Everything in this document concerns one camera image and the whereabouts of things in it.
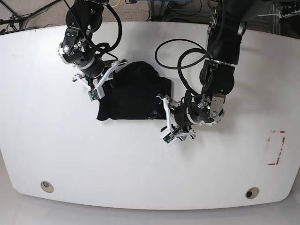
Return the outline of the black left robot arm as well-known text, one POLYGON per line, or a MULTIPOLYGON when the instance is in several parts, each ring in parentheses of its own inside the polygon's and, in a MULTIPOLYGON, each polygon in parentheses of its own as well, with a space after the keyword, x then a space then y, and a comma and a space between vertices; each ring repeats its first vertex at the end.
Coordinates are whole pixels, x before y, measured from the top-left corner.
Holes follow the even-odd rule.
POLYGON ((162 128, 161 138, 167 144, 187 136, 195 138, 193 125, 218 124, 223 116, 225 97, 234 87, 235 65, 239 62, 240 45, 249 20, 258 16, 269 0, 220 0, 213 9, 203 48, 197 45, 185 51, 178 59, 177 66, 167 69, 177 70, 186 88, 185 96, 179 102, 168 96, 158 95, 166 113, 166 126, 162 128), (204 62, 200 72, 201 93, 188 84, 182 70, 204 62))

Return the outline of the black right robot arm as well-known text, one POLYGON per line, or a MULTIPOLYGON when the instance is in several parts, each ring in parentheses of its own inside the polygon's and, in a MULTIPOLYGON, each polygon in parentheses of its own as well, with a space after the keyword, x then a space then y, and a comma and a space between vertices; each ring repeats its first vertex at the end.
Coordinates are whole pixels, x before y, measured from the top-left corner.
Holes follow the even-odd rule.
POLYGON ((87 85, 93 90, 94 81, 101 79, 108 66, 102 60, 107 54, 118 60, 111 54, 120 43, 122 37, 122 24, 120 17, 109 4, 108 0, 76 0, 72 6, 65 3, 68 12, 66 15, 67 29, 64 40, 59 45, 59 56, 66 64, 72 64, 85 75, 87 85), (115 43, 102 42, 95 44, 92 35, 101 26, 102 13, 107 8, 115 17, 118 24, 118 35, 115 43))

